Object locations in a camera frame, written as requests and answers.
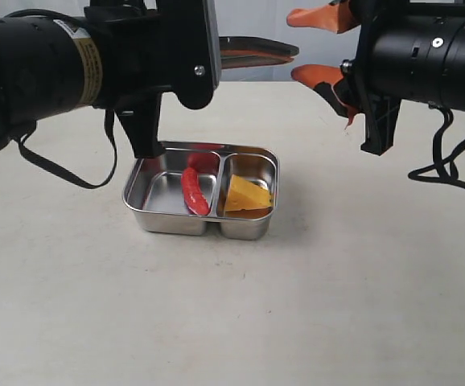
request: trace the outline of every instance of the yellow cheese slice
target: yellow cheese slice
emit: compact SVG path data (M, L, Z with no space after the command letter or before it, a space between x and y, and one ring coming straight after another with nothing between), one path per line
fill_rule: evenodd
M272 206L272 195L266 189L233 175L225 201L225 211L255 211Z

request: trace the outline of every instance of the stainless steel tray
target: stainless steel tray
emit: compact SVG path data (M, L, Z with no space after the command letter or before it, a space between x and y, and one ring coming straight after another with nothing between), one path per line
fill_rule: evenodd
M202 236L208 223L218 223L225 237L257 240L268 231L278 207L279 161L257 147L199 142L164 142L167 152L156 159L140 159L123 192L123 199L140 227L148 232ZM208 216L196 216L184 203L181 175L191 157L198 157L200 187L210 204ZM273 206L235 215L224 211L232 175L267 188Z

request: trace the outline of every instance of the cheese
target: cheese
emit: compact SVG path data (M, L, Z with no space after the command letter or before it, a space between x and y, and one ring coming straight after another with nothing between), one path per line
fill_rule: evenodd
M272 207L272 195L266 189L233 175L225 202L225 211L255 211Z

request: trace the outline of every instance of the table surface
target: table surface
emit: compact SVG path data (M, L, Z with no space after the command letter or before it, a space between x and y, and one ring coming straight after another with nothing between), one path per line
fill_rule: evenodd
M159 137L263 146L280 207L257 242L145 233L133 165L85 191L0 153L0 385L465 384L465 191L414 183L438 112L404 103L395 146L360 151L295 83L222 84L200 111L166 95ZM30 148L97 183L102 112L40 122ZM446 138L465 135L465 113ZM465 155L459 162L465 178Z

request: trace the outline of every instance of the screw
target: screw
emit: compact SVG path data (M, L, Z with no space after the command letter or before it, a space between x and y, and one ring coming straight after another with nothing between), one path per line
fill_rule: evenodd
M350 75L352 73L352 60L344 60L339 66L339 69L344 75Z
M443 45L443 39L442 38L436 38L433 40L433 43L431 44L434 48L440 48Z
M197 75L200 78L206 75L206 67L201 66L201 65L195 66L195 75Z

